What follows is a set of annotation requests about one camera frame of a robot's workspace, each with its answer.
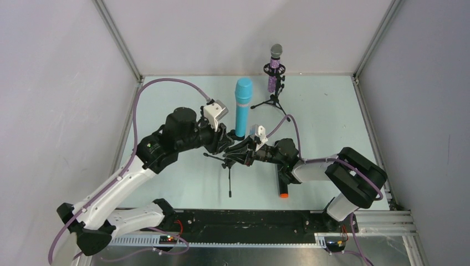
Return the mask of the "black tripod shock-mount stand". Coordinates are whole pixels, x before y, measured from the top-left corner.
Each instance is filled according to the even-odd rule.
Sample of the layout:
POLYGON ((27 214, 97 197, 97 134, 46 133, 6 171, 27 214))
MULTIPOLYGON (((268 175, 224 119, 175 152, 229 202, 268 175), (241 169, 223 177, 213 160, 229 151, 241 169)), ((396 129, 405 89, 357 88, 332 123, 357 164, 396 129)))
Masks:
POLYGON ((255 109, 261 105, 270 105, 270 106, 273 106, 277 109, 279 109, 284 115, 286 115, 287 113, 285 112, 285 110, 283 109, 282 105, 280 104, 280 101, 279 101, 279 96, 280 94, 282 93, 284 87, 285 87, 285 84, 284 84, 284 81, 285 81, 285 66, 283 64, 279 64, 279 67, 277 69, 272 69, 269 67, 269 63, 266 64, 264 67, 263 67, 263 71, 265 74, 268 75, 268 78, 270 75, 273 75, 272 74, 272 71, 275 71, 274 75, 275 77, 277 78, 277 82, 276 82, 276 86, 275 86, 275 92, 273 94, 270 93, 270 96, 269 96, 269 99, 268 100, 265 100, 259 104, 255 104, 255 105, 252 105, 251 106, 251 109, 255 109))

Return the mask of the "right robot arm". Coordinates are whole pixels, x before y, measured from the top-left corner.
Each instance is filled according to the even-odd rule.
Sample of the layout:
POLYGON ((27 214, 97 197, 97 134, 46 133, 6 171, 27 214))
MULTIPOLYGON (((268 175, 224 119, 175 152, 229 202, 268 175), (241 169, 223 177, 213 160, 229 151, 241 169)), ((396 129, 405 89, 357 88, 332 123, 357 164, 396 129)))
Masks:
POLYGON ((324 213, 337 222, 358 209, 370 208, 384 197, 381 189, 387 181, 386 172, 351 147, 329 157, 306 160, 300 157, 292 139, 284 138, 270 146, 247 138, 227 148, 223 157, 245 166, 254 161, 272 163, 278 168, 279 178, 287 184, 332 182, 339 194, 327 204, 324 213))

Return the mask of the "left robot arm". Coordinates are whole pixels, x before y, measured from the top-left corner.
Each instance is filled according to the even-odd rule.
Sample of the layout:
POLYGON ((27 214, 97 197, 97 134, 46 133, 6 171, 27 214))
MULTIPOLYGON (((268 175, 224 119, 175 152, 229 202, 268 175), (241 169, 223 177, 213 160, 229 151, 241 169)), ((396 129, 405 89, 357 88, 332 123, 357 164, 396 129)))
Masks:
POLYGON ((211 103, 201 109, 200 118, 190 108, 175 109, 163 125, 133 148, 126 165, 92 194, 76 204, 62 203, 57 208, 65 229, 76 234, 76 244, 84 255, 99 253, 117 236, 158 226, 173 215, 173 208, 164 199, 123 213, 115 209, 139 186, 176 162, 180 153, 204 147, 216 155, 233 144, 220 122, 227 108, 211 103))

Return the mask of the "purple glitter microphone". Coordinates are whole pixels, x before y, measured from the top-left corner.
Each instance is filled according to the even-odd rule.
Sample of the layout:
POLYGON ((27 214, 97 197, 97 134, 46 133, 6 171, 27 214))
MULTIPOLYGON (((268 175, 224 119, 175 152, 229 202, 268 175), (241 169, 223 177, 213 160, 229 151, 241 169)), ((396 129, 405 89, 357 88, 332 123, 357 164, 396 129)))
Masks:
MULTIPOLYGON (((269 67, 277 69, 280 64, 280 56, 283 52, 283 47, 280 44, 274 44, 270 49, 271 59, 269 63, 269 67)), ((269 76, 268 79, 268 92, 273 94, 275 92, 275 86, 277 82, 277 78, 274 75, 275 71, 272 71, 273 75, 269 76)))

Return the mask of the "black small tripod stand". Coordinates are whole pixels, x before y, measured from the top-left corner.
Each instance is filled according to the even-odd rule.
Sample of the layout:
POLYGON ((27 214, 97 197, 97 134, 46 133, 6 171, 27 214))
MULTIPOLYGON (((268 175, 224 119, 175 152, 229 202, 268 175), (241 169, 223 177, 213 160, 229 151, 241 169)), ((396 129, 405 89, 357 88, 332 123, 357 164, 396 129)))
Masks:
POLYGON ((232 170, 232 167, 234 166, 234 164, 236 163, 235 161, 229 159, 229 158, 221 158, 221 157, 217 157, 217 156, 213 156, 213 155, 210 155, 206 152, 203 153, 203 156, 204 157, 207 157, 207 158, 212 158, 212 159, 215 159, 215 160, 218 160, 218 161, 221 161, 221 166, 223 169, 227 169, 228 170, 228 197, 229 198, 232 198, 232 178, 231 178, 231 170, 232 170))

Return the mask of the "turquoise microphone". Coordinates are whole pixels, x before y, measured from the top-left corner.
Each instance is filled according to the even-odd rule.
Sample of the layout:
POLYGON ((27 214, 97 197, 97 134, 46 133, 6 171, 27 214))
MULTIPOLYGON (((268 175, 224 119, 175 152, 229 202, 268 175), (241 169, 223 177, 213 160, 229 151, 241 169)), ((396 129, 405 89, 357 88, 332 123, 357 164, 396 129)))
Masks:
POLYGON ((236 99, 235 130, 238 136, 243 136, 246 134, 249 104, 253 95, 253 83, 250 78, 238 79, 234 94, 236 99))

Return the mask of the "black round-base mic stand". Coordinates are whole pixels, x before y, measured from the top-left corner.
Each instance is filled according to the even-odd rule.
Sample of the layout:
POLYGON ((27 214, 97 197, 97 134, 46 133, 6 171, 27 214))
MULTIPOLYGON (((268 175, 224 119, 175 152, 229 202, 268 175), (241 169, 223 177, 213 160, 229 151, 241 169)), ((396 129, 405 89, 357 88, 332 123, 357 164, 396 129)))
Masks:
POLYGON ((229 138, 231 138, 233 141, 243 141, 243 140, 246 138, 245 135, 243 135, 243 136, 238 136, 238 135, 236 134, 236 130, 235 130, 235 129, 232 129, 231 131, 229 131, 229 132, 227 133, 227 136, 228 136, 229 138))

